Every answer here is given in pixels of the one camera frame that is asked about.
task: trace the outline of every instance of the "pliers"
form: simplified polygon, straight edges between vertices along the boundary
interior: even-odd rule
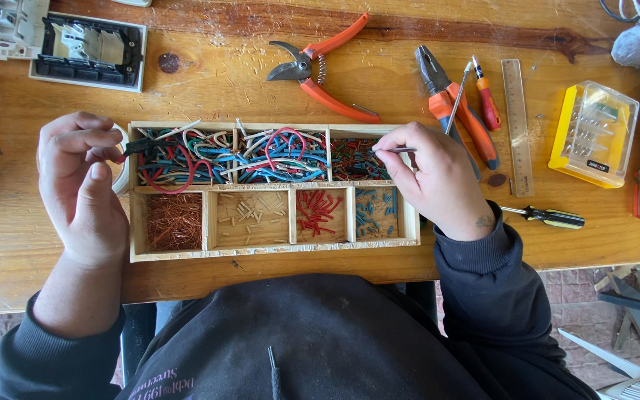
[[[451,82],[446,76],[446,71],[444,71],[441,64],[436,61],[436,58],[426,46],[419,46],[419,48],[414,51],[414,56],[419,65],[421,77],[426,87],[429,88],[431,95],[431,97],[429,97],[429,110],[436,116],[441,124],[441,128],[446,132],[451,110],[457,101],[456,96],[458,96],[459,85]],[[461,94],[461,99],[458,100],[458,102],[456,114],[471,135],[478,154],[480,154],[481,159],[488,165],[488,168],[491,170],[497,169],[500,166],[500,158],[498,157],[498,150],[496,150],[495,143],[493,143],[493,139],[488,133],[488,128],[486,128],[473,108],[468,105],[466,95]],[[458,143],[463,144],[463,147],[466,148],[466,144],[456,129],[456,124],[451,126],[450,132],[447,134]],[[478,169],[478,165],[473,159],[473,156],[471,156],[470,151],[468,151],[468,154],[473,165],[473,170],[476,173],[476,178],[480,180],[481,172]]]
[[[315,100],[324,104],[331,110],[340,113],[346,117],[350,117],[354,120],[361,121],[363,123],[378,124],[382,120],[377,113],[373,113],[364,107],[353,104],[353,107],[357,107],[360,110],[356,110],[347,104],[340,103],[334,97],[330,96],[322,86],[325,83],[325,77],[327,74],[327,64],[325,62],[325,54],[331,50],[337,49],[343,44],[350,41],[358,32],[367,25],[369,20],[369,14],[362,14],[357,22],[353,23],[349,28],[340,32],[336,36],[321,41],[320,43],[308,44],[302,51],[298,50],[295,46],[289,45],[282,41],[271,41],[270,44],[280,46],[286,49],[293,55],[295,61],[290,63],[283,63],[276,66],[271,70],[266,77],[266,80],[290,80],[297,79],[300,82],[300,87],[305,90]],[[313,81],[311,75],[313,73],[313,66],[311,61],[318,60],[320,64],[318,81]]]

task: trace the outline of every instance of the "yellow plastic case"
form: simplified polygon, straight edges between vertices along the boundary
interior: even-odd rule
[[[585,80],[567,89],[549,168],[612,189],[624,186],[639,102]]]

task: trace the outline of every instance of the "tattoo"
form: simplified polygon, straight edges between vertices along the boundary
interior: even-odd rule
[[[476,228],[493,228],[496,224],[495,218],[490,215],[482,216],[476,221]]]

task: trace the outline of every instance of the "wood grain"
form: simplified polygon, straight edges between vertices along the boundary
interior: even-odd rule
[[[626,26],[612,21],[595,1],[487,0],[467,6],[463,0],[378,0],[369,6],[339,0],[155,0],[142,9],[109,0],[65,0],[52,1],[50,8],[149,26],[144,87],[135,94],[39,82],[27,77],[27,62],[0,61],[0,312],[22,310],[62,250],[38,193],[41,126],[76,110],[110,115],[121,126],[188,121],[186,116],[206,122],[239,117],[244,123],[354,123],[312,100],[296,82],[264,79],[290,60],[268,41],[302,48],[340,32],[364,11],[370,13],[368,28],[327,56],[325,90],[346,104],[378,112],[384,123],[417,120],[436,127],[416,73],[418,45],[428,46],[454,80],[475,54],[503,114],[500,60],[520,59],[537,195],[511,197],[507,183],[491,179],[512,176],[503,128],[492,135],[502,166],[484,169],[485,196],[504,206],[532,204],[586,218],[583,229],[568,231],[506,215],[522,236],[525,261],[536,269],[640,263],[640,220],[630,211],[634,182],[602,189],[547,168],[567,87],[591,79],[640,100],[640,70],[621,67],[608,54]],[[178,57],[178,68],[165,73],[159,61],[171,54]],[[465,93],[478,107],[470,79]],[[630,171],[636,156],[633,151]],[[127,199],[122,201],[127,207]],[[418,247],[135,263],[124,269],[122,295],[126,302],[194,298],[231,283],[308,272],[359,274],[377,283],[437,279],[431,230],[421,234]]]

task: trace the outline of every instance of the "black and yellow screwdriver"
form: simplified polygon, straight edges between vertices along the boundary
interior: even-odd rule
[[[564,211],[552,209],[538,210],[533,206],[527,206],[524,209],[512,209],[501,206],[501,209],[503,211],[521,214],[523,218],[528,221],[536,219],[547,225],[559,226],[560,228],[579,229],[584,226],[584,219],[581,216]]]

